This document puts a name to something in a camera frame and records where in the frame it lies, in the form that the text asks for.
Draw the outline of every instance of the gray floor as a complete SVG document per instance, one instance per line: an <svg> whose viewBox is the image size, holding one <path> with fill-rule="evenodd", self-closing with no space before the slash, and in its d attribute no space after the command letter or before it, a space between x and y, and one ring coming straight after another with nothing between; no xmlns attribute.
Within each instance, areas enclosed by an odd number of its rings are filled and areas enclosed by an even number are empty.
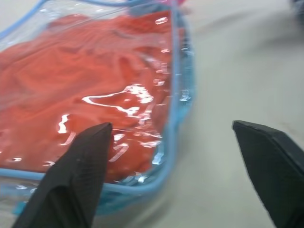
<svg viewBox="0 0 304 228"><path fill-rule="evenodd" d="M32 2L2 0L0 29ZM153 227L272 228L231 123L266 124L304 147L303 33L288 0L188 0L186 6L198 92L181 132L174 200Z"/></svg>

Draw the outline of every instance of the transparent vinyl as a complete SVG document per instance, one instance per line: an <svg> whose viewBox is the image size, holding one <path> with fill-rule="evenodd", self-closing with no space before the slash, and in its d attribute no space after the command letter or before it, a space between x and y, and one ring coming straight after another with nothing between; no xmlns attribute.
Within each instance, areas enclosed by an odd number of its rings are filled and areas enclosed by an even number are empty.
<svg viewBox="0 0 304 228"><path fill-rule="evenodd" d="M96 213L162 187L194 94L189 32L172 4L43 0L0 33L0 205L19 214L75 136L104 122L114 143Z"/></svg>

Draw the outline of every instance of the orange cloth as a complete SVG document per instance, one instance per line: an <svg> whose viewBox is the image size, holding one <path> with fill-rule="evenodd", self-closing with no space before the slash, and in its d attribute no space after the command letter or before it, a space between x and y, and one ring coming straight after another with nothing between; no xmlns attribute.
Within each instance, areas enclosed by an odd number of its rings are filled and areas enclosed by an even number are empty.
<svg viewBox="0 0 304 228"><path fill-rule="evenodd" d="M74 136L114 126L107 182L147 171L167 120L168 12L70 15L0 53L0 166L45 172Z"/></svg>

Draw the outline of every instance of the blue trim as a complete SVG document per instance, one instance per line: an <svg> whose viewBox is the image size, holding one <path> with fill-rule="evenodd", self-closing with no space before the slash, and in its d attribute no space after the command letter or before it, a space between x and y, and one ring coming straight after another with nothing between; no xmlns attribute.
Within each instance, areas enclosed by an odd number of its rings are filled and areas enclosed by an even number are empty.
<svg viewBox="0 0 304 228"><path fill-rule="evenodd" d="M9 26L7 29L0 32L0 39L5 38L19 26L21 26L24 22L30 19L36 12L39 11L41 6L46 3L48 0L40 0L26 15L16 21L14 24ZM127 6L135 6L137 4L143 3L146 0L131 0L126 2L108 2L108 1L100 1L100 0L80 0L82 2L87 2L95 5L102 5L102 6L112 6L112 7L127 7Z"/></svg>
<svg viewBox="0 0 304 228"><path fill-rule="evenodd" d="M2 177L11 177L11 178L18 178L18 179L40 181L40 180L42 180L42 178L44 177L45 174L39 173L39 172L0 169L0 175Z"/></svg>

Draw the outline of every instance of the vinyl storage bag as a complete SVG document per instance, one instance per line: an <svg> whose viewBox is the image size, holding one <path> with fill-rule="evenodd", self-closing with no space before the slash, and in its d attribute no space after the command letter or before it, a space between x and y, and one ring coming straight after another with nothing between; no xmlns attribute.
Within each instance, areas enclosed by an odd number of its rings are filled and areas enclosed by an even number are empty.
<svg viewBox="0 0 304 228"><path fill-rule="evenodd" d="M97 214L151 198L193 99L175 1L43 0L0 33L0 210L19 214L75 137L110 122Z"/></svg>

